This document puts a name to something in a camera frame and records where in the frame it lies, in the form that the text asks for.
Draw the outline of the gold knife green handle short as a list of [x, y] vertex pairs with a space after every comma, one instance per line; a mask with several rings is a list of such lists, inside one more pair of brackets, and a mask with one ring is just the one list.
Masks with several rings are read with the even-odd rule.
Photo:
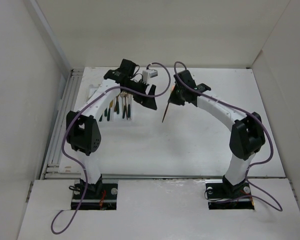
[[108, 116], [108, 108], [106, 108], [106, 109], [104, 110], [104, 116], [105, 116], [105, 117]]

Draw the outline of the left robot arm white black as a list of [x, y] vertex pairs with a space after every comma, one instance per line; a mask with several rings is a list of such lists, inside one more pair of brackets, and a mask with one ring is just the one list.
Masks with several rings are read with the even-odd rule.
[[66, 133], [64, 141], [75, 151], [73, 157], [82, 167], [78, 190], [85, 192], [90, 198], [97, 198], [102, 192], [102, 174], [96, 160], [95, 152], [102, 140], [98, 126], [100, 117], [121, 93], [132, 95], [135, 102], [156, 110], [156, 86], [149, 86], [148, 80], [158, 76], [155, 69], [146, 68], [141, 79], [134, 79], [137, 64], [123, 59], [119, 68], [108, 70], [96, 92], [77, 111], [69, 111], [66, 116]]

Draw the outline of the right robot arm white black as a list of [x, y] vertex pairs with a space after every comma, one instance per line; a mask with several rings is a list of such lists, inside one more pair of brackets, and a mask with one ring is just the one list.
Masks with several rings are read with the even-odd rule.
[[185, 103], [204, 110], [219, 120], [230, 130], [229, 148], [232, 157], [228, 170], [222, 177], [222, 193], [233, 197], [240, 191], [252, 159], [265, 144], [265, 134], [258, 113], [245, 115], [243, 112], [222, 104], [212, 89], [204, 84], [196, 84], [189, 70], [174, 74], [175, 85], [170, 93], [170, 104], [183, 106]]

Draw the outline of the white divided utensil tray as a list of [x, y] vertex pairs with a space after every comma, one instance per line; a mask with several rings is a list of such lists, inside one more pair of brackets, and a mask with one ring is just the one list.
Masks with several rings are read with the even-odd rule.
[[[92, 100], [94, 100], [95, 98], [97, 98], [97, 93], [100, 94], [100, 92], [98, 91], [99, 86], [101, 86], [101, 84], [97, 84], [97, 85], [90, 84], [90, 85], [88, 86], [87, 92], [86, 92], [85, 105], [88, 104], [88, 103], [90, 103], [90, 102], [91, 102]], [[118, 95], [121, 96], [121, 106], [122, 106], [122, 94], [126, 94], [126, 107], [127, 107], [127, 95], [128, 95], [129, 93], [123, 91], [123, 92], [120, 92], [120, 93], [118, 94]], [[103, 111], [103, 112], [102, 112], [103, 118], [102, 118], [102, 122], [101, 122], [101, 123], [130, 122], [130, 121], [132, 121], [132, 115], [133, 115], [133, 114], [132, 114], [132, 112], [133, 112], [133, 110], [132, 110], [132, 107], [133, 107], [133, 96], [132, 96], [132, 94], [131, 94], [131, 118], [130, 118], [130, 119], [127, 119], [127, 118], [123, 119], [123, 107], [121, 108], [121, 112], [120, 112], [119, 115], [115, 113], [114, 108], [115, 108], [115, 103], [116, 103], [116, 96], [115, 96], [112, 100], [110, 100], [110, 101], [108, 102], [108, 105], [107, 105], [106, 108], [105, 108], [105, 109], [107, 109], [107, 108], [109, 107], [110, 102], [113, 101], [113, 106], [112, 106], [112, 109], [111, 109], [111, 118], [110, 118], [110, 121], [107, 121], [107, 117], [105, 117], [105, 115], [104, 115], [104, 112], [105, 112], [105, 111]], [[93, 115], [93, 113], [96, 112], [95, 109], [97, 109], [97, 107], [99, 107], [99, 106], [97, 106], [97, 104], [100, 104], [101, 100], [98, 100], [96, 103], [94, 103], [93, 106], [90, 106], [90, 107], [84, 112], [84, 114], [86, 114], [87, 116], [88, 116], [88, 114], [89, 114], [89, 115]]]

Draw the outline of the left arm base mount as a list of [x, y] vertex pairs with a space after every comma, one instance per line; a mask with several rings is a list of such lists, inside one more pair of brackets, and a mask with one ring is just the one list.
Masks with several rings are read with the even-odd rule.
[[[71, 210], [76, 210], [85, 189], [85, 182], [80, 179], [70, 185], [72, 191]], [[79, 210], [112, 211], [117, 209], [118, 181], [99, 179], [95, 185], [89, 185]]]

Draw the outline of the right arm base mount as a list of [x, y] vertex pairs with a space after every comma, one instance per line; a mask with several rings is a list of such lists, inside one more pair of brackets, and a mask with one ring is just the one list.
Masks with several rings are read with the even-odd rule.
[[204, 197], [209, 210], [254, 210], [250, 185], [243, 180], [232, 186], [224, 177], [205, 180]]

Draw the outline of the aluminium rail frame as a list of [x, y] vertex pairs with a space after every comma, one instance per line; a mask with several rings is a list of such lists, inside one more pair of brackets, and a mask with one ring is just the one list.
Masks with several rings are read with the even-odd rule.
[[57, 102], [57, 115], [47, 151], [40, 170], [39, 179], [50, 178], [59, 172], [62, 157], [62, 141], [66, 131], [66, 115], [74, 109], [84, 70], [75, 68], [70, 71], [62, 98]]

